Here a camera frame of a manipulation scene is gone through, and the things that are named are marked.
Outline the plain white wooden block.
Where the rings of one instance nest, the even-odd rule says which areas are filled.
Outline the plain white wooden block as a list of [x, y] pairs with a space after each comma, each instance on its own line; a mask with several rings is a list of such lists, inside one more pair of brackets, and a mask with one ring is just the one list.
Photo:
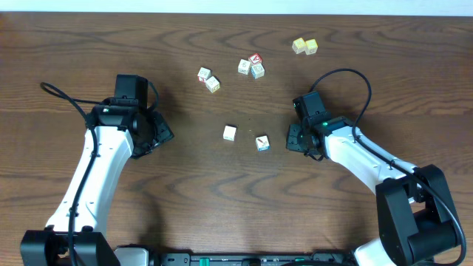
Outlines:
[[224, 140], [234, 141], [237, 128], [234, 126], [225, 126], [222, 137]]

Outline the red letter A block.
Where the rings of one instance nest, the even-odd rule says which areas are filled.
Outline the red letter A block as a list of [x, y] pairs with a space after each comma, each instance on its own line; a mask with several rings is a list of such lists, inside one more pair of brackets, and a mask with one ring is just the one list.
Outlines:
[[250, 63], [251, 63], [252, 65], [256, 65], [256, 64], [262, 63], [262, 58], [261, 58], [260, 54], [258, 54], [258, 53], [254, 53], [253, 55], [250, 55], [250, 56], [248, 57], [248, 60], [250, 61]]

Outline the white block red print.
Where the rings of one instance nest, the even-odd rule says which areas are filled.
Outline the white block red print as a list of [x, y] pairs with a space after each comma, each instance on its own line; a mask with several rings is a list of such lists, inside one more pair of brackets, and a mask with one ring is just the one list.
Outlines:
[[201, 67], [197, 73], [197, 78], [200, 82], [205, 83], [211, 77], [211, 70], [205, 67]]

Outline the white block yellow edge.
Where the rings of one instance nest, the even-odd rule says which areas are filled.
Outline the white block yellow edge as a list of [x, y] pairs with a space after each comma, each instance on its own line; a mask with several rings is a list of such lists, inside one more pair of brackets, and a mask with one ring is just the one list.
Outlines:
[[221, 87], [220, 82], [214, 76], [205, 81], [205, 86], [211, 93], [215, 93]]

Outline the blue edged pencil block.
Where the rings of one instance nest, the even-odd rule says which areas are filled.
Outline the blue edged pencil block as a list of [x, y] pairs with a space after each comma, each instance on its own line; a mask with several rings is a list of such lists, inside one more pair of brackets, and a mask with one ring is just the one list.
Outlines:
[[270, 148], [270, 143], [267, 135], [263, 135], [256, 138], [257, 151], [265, 151]]

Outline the yellow block of pair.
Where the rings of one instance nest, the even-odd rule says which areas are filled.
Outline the yellow block of pair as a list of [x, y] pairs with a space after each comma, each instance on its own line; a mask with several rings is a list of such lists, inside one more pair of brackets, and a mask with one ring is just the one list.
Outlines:
[[292, 49], [296, 54], [300, 54], [306, 50], [306, 42], [303, 38], [297, 38], [293, 41]]
[[317, 52], [317, 49], [319, 48], [316, 40], [313, 38], [313, 39], [310, 39], [310, 40], [306, 40], [305, 42], [305, 53], [307, 55], [313, 55]]

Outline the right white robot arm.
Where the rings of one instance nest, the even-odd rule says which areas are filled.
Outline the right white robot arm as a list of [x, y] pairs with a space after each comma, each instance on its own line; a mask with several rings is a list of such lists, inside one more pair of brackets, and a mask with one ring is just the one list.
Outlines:
[[293, 99], [299, 123], [287, 149], [344, 166], [376, 196], [379, 237], [356, 248], [357, 265], [433, 265], [439, 253], [466, 244], [444, 173], [383, 150], [345, 117], [333, 118], [318, 92]]

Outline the yellow block right of pair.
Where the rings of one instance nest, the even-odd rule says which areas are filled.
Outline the yellow block right of pair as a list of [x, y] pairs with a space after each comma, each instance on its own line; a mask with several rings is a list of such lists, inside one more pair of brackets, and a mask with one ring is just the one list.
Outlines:
[[310, 39], [310, 40], [306, 40], [305, 42], [305, 53], [307, 55], [313, 55], [317, 52], [317, 49], [319, 48], [316, 40], [313, 38], [313, 39]]

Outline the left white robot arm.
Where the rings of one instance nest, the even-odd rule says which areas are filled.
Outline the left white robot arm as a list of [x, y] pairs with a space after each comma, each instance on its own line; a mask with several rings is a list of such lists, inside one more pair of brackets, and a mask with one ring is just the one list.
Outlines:
[[159, 265], [151, 248], [106, 241], [109, 210], [128, 159], [139, 159], [174, 134], [157, 104], [148, 104], [154, 84], [139, 75], [118, 75], [115, 93], [94, 102], [85, 120], [84, 150], [71, 183], [40, 231], [28, 230], [20, 244], [24, 265]]

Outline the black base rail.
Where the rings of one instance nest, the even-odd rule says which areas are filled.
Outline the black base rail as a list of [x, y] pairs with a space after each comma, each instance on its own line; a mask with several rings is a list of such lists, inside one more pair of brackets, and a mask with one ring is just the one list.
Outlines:
[[358, 265], [351, 253], [316, 252], [312, 254], [190, 254], [152, 255], [154, 266], [278, 266], [304, 262], [305, 265]]

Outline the blue edged letter block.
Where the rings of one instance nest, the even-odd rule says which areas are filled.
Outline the blue edged letter block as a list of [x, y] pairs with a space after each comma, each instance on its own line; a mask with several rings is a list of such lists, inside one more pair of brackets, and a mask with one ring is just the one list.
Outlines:
[[251, 66], [251, 74], [254, 79], [261, 78], [265, 75], [265, 68], [261, 63]]

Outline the yellow block left of pair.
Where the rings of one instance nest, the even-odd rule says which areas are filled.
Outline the yellow block left of pair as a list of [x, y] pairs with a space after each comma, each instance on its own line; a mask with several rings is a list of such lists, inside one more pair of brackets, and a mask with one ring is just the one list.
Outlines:
[[296, 54], [300, 54], [306, 50], [306, 42], [303, 38], [297, 38], [293, 41], [292, 49]]

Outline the white block centre cluster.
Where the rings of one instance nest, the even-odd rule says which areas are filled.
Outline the white block centre cluster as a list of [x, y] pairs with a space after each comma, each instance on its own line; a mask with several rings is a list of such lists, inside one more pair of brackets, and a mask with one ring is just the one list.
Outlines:
[[241, 59], [237, 68], [238, 73], [248, 75], [251, 69], [251, 62], [245, 59]]

